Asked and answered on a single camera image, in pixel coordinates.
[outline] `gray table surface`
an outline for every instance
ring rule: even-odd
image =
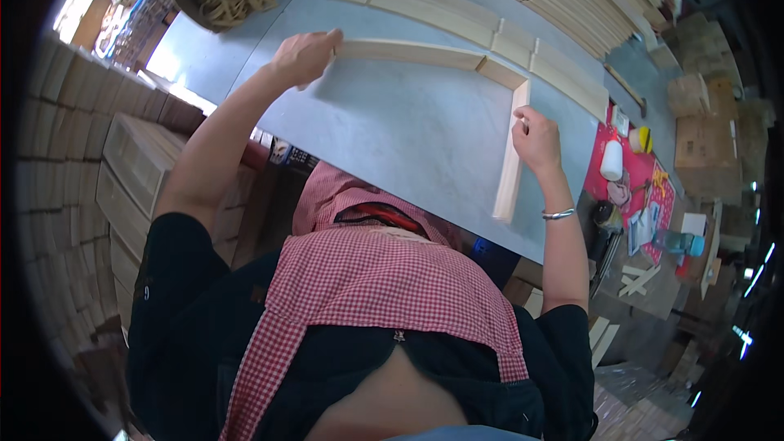
[[[604,68],[562,31],[515,0],[471,0],[567,54],[604,82]],[[223,35],[178,15],[148,68],[220,103],[269,62],[284,38],[343,29],[376,37],[482,48],[413,20],[338,0],[279,0]],[[338,60],[306,91],[290,90],[258,126],[403,200],[527,258],[542,262],[541,189],[524,168],[511,225],[492,219],[511,92],[485,77],[430,65]],[[597,120],[533,78],[531,105],[559,122],[572,196],[583,187]]]

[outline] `glue bottle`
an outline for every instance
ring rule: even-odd
[[[618,140],[618,128],[613,130],[612,136],[604,146],[599,173],[608,181],[618,181],[623,175],[623,149]]]

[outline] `red gingham apron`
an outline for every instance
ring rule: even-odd
[[[358,203],[391,204],[433,243],[346,226],[335,214]],[[305,184],[253,336],[234,379],[220,434],[247,440],[311,325],[443,332],[492,348],[502,382],[528,378],[515,312],[472,260],[451,249],[449,223],[319,163]]]

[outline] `silver bracelet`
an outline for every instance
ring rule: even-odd
[[[566,218],[567,216],[569,216],[574,212],[575,212],[574,208],[569,208],[568,210],[560,211],[558,213],[545,213],[544,211],[542,211],[542,218],[545,220],[560,220],[561,218]]]

